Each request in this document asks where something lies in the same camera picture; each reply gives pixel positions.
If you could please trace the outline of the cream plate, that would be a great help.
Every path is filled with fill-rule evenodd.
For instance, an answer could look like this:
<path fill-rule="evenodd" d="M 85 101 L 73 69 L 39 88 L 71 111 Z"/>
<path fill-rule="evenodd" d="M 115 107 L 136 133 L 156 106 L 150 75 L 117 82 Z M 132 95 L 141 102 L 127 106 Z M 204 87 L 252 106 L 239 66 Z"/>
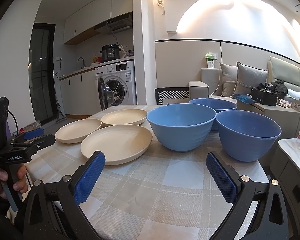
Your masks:
<path fill-rule="evenodd" d="M 142 156 L 152 139 L 152 133 L 145 127 L 114 125 L 88 135 L 81 143 L 81 153 L 90 158 L 95 151 L 100 151 L 107 166 L 121 165 Z"/>
<path fill-rule="evenodd" d="M 71 122 L 61 127 L 55 138 L 64 144 L 75 144 L 82 142 L 88 135 L 100 129 L 102 122 L 99 119 L 83 119 Z"/>
<path fill-rule="evenodd" d="M 140 125 L 146 120 L 147 113 L 143 109 L 122 109 L 106 114 L 101 121 L 105 126 Z"/>

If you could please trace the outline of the cream plate front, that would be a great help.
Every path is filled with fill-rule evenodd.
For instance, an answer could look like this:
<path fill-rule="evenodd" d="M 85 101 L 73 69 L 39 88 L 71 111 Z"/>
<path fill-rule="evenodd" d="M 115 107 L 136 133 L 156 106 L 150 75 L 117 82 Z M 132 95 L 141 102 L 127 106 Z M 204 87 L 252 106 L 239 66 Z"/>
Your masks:
<path fill-rule="evenodd" d="M 152 139 L 152 133 L 145 127 L 114 125 L 88 135 L 81 143 L 81 153 L 90 158 L 95 151 L 100 151 L 107 166 L 121 165 L 142 156 Z"/>

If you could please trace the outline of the blue bowl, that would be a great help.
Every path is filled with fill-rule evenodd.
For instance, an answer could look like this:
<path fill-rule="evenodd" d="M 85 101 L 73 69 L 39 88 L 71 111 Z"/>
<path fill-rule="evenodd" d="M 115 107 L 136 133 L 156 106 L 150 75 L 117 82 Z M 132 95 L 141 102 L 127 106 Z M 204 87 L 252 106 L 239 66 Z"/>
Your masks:
<path fill-rule="evenodd" d="M 223 149 L 230 157 L 246 163 L 268 153 L 282 133 L 277 122 L 249 111 L 221 111 L 216 121 Z"/>
<path fill-rule="evenodd" d="M 147 121 L 163 146 L 175 152 L 189 152 L 203 144 L 216 116 L 211 107 L 176 103 L 151 110 Z"/>
<path fill-rule="evenodd" d="M 237 105 L 235 103 L 227 100 L 222 100 L 222 99 L 198 98 L 198 99 L 190 100 L 189 103 L 210 107 L 214 109 L 216 113 L 219 113 L 221 111 L 226 111 L 226 110 L 237 109 Z"/>

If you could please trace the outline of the cream plate back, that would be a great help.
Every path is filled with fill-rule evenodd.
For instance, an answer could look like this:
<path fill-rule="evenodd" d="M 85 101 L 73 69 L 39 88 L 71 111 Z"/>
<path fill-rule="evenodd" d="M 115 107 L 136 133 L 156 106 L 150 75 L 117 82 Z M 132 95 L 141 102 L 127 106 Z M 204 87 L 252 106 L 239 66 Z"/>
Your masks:
<path fill-rule="evenodd" d="M 105 126 L 140 125 L 146 120 L 147 113 L 143 109 L 122 109 L 106 114 L 101 121 Z"/>

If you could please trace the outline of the blue bowl back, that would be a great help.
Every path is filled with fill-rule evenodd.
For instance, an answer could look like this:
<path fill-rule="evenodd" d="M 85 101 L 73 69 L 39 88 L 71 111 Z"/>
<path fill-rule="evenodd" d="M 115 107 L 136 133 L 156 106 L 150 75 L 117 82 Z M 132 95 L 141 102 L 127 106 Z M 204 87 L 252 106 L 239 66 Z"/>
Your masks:
<path fill-rule="evenodd" d="M 189 103 L 210 107 L 214 109 L 216 113 L 219 113 L 221 111 L 226 111 L 226 110 L 237 109 L 237 105 L 235 103 L 227 100 L 222 100 L 222 99 L 198 98 L 198 99 L 190 100 Z"/>

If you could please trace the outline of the beige checked tablecloth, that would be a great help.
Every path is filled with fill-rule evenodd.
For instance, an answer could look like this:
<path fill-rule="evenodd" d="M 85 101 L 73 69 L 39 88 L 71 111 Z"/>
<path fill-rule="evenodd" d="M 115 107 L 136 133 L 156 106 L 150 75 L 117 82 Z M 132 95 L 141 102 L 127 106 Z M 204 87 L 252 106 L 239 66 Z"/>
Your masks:
<path fill-rule="evenodd" d="M 216 132 L 190 152 L 153 139 L 137 159 L 107 166 L 81 209 L 103 239 L 209 239 L 231 209 L 207 170 L 211 151 L 238 174 L 268 181 L 258 161 L 232 159 Z"/>

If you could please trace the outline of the grey drawer cabinet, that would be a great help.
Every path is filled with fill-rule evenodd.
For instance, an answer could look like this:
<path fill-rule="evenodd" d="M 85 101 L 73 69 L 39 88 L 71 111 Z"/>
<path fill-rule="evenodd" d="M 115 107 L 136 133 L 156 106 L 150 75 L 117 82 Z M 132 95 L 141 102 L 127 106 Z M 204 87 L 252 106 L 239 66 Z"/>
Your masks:
<path fill-rule="evenodd" d="M 300 128 L 300 112 L 292 108 L 284 108 L 279 105 L 267 106 L 260 103 L 246 104 L 237 100 L 237 109 L 267 116 L 277 122 L 281 127 L 281 136 L 276 140 L 269 152 L 259 160 L 262 167 L 270 165 L 273 155 L 277 149 L 277 142 L 280 139 L 295 138 L 298 135 Z"/>

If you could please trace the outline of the white washing machine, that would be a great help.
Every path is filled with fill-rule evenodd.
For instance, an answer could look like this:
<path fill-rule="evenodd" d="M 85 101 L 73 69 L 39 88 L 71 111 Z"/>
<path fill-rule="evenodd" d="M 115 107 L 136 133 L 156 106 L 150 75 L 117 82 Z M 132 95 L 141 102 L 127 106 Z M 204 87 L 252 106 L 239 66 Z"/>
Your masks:
<path fill-rule="evenodd" d="M 101 109 L 111 106 L 136 105 L 136 82 L 134 61 L 119 61 L 95 68 L 95 84 Z M 113 100 L 105 102 L 98 80 L 102 79 L 105 89 L 113 93 Z"/>

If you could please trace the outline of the black storage box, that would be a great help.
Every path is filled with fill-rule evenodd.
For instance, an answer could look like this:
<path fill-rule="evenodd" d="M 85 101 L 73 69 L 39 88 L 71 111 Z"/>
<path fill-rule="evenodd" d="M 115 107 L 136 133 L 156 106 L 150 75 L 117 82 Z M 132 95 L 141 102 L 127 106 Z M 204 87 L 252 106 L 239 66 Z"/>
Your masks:
<path fill-rule="evenodd" d="M 267 106 L 276 106 L 277 104 L 277 95 L 275 93 L 265 92 L 256 88 L 251 90 L 251 99 Z"/>

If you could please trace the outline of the grey sofa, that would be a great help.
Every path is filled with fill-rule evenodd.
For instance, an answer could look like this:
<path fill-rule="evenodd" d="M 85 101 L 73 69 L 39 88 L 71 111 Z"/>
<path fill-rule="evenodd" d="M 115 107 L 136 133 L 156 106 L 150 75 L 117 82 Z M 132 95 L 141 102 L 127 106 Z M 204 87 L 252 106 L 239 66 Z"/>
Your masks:
<path fill-rule="evenodd" d="M 215 98 L 237 103 L 232 97 L 222 96 L 221 68 L 202 68 L 201 80 L 189 82 L 190 100 L 197 98 Z"/>

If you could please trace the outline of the grey cushion right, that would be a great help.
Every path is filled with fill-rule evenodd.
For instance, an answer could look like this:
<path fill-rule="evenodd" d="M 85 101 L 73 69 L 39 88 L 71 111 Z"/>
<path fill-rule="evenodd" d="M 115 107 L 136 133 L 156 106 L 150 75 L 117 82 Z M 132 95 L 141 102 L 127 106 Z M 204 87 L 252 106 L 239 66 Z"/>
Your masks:
<path fill-rule="evenodd" d="M 265 84 L 268 78 L 268 70 L 258 69 L 237 62 L 237 80 L 232 95 L 251 94 L 253 88 L 259 84 Z"/>

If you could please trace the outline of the grey cushion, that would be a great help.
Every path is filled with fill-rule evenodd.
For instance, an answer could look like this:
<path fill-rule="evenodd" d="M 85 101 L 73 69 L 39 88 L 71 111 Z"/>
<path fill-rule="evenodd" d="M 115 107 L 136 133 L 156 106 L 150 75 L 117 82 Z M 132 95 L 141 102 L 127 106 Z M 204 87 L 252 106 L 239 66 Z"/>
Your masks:
<path fill-rule="evenodd" d="M 219 64 L 222 71 L 222 96 L 231 97 L 237 81 L 238 68 L 221 62 Z"/>
<path fill-rule="evenodd" d="M 265 84 L 268 78 L 268 70 L 258 69 L 237 62 L 237 80 L 232 95 L 251 94 L 253 88 L 259 84 Z"/>

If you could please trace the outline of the grey cushion left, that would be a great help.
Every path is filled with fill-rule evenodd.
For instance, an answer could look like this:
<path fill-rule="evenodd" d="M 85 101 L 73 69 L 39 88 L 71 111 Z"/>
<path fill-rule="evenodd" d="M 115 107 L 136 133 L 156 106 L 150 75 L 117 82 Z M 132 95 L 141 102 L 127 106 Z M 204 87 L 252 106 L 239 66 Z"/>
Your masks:
<path fill-rule="evenodd" d="M 237 81 L 238 68 L 221 62 L 219 64 L 222 71 L 222 96 L 231 97 Z"/>

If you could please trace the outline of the white upper cabinets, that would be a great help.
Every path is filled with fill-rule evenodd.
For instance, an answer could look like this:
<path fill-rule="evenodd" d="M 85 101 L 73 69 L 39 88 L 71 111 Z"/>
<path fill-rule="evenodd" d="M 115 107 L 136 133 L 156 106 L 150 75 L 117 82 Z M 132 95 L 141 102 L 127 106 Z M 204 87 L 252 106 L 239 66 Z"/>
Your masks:
<path fill-rule="evenodd" d="M 63 43 L 77 45 L 98 34 L 96 25 L 113 24 L 133 11 L 133 0 L 94 0 L 65 20 Z"/>

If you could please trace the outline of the green white wall box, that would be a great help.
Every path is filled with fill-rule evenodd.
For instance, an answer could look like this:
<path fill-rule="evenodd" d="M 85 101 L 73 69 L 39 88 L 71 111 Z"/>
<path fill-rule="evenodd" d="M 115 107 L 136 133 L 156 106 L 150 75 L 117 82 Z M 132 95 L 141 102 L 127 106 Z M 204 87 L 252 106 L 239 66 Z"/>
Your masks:
<path fill-rule="evenodd" d="M 214 68 L 215 67 L 215 64 L 214 64 L 215 55 L 213 53 L 206 53 L 205 58 L 207 61 L 207 67 Z"/>

